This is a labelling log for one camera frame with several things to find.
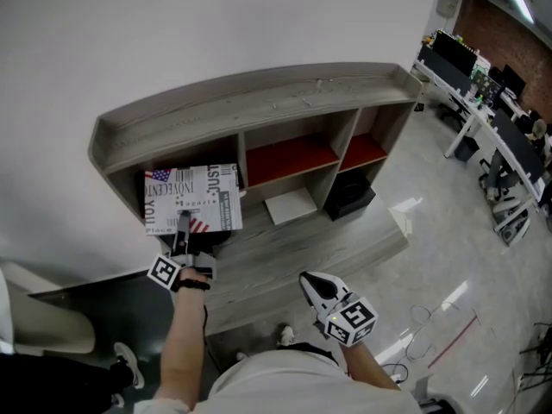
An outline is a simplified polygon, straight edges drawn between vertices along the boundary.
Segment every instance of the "black device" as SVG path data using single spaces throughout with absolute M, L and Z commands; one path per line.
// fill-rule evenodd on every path
M 498 129 L 500 138 L 519 161 L 524 172 L 530 174 L 530 181 L 536 183 L 544 174 L 544 164 L 527 137 L 503 110 L 496 113 L 491 126 Z
M 422 61 L 423 64 L 438 75 L 439 78 L 442 78 L 450 86 L 458 90 L 460 92 L 460 97 L 466 96 L 469 88 L 472 86 L 472 80 L 464 75 L 452 63 L 444 59 L 435 51 L 429 49 L 427 46 L 422 47 L 417 59 Z
M 329 192 L 324 209 L 332 221 L 369 205 L 375 192 L 361 169 L 339 173 Z
M 502 80 L 502 71 L 498 69 L 496 66 L 491 67 L 489 69 L 489 77 L 491 77 L 494 81 L 498 82 L 501 85 L 504 85 L 504 81 Z
M 472 74 L 477 55 L 459 41 L 443 32 L 437 32 L 433 50 L 466 76 Z
M 524 91 L 525 81 L 508 65 L 504 66 L 502 79 L 504 80 L 504 85 L 514 92 L 516 97 L 521 97 L 521 92 Z

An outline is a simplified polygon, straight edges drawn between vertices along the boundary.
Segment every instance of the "black box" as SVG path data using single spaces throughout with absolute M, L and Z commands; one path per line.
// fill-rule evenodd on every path
M 375 192 L 360 169 L 340 173 L 329 192 L 324 209 L 332 221 L 369 205 Z

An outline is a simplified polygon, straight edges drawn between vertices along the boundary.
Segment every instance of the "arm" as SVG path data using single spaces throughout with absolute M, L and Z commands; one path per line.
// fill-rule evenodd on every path
M 193 268 L 185 268 L 180 278 L 207 281 Z M 161 354 L 161 385 L 155 398 L 182 400 L 190 410 L 198 402 L 204 362 L 204 319 L 204 292 L 181 287 Z
M 350 348 L 340 346 L 353 380 L 368 383 L 378 388 L 400 391 L 400 388 L 373 358 L 372 353 L 363 342 L 358 342 Z

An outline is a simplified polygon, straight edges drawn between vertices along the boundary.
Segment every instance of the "wrist strap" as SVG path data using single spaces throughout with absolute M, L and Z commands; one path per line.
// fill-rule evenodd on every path
M 206 282 L 201 282 L 200 280 L 195 280 L 195 279 L 184 279 L 184 280 L 179 280 L 177 283 L 176 283 L 176 289 L 180 289 L 180 287 L 185 287 L 185 288 L 197 288 L 198 290 L 203 290 L 204 292 L 206 292 L 207 290 L 210 290 L 210 285 L 207 284 Z

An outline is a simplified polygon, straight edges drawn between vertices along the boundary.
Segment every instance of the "white box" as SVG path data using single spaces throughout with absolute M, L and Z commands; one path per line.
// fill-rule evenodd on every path
M 237 165 L 196 166 L 145 172 L 147 235 L 176 233 L 182 210 L 191 213 L 191 232 L 243 227 Z
M 306 188 L 290 191 L 265 201 L 274 225 L 317 211 L 317 205 Z

